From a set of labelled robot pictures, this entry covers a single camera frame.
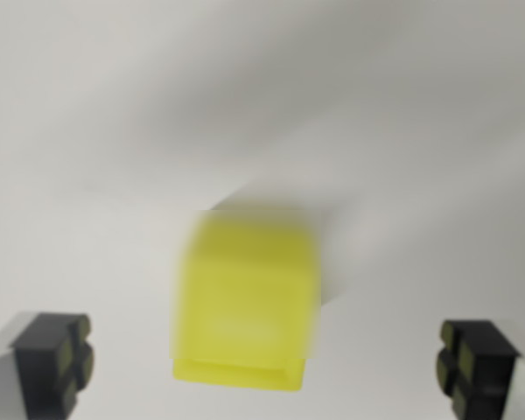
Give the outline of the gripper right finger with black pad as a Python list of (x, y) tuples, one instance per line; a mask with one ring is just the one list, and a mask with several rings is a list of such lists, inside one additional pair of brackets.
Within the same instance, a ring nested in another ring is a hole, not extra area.
[(525, 325), (447, 319), (436, 377), (457, 419), (525, 419)]

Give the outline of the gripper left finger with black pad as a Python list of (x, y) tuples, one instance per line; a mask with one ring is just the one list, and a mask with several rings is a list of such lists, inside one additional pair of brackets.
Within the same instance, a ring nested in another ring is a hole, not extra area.
[(68, 419), (95, 364), (84, 313), (22, 311), (0, 330), (0, 419)]

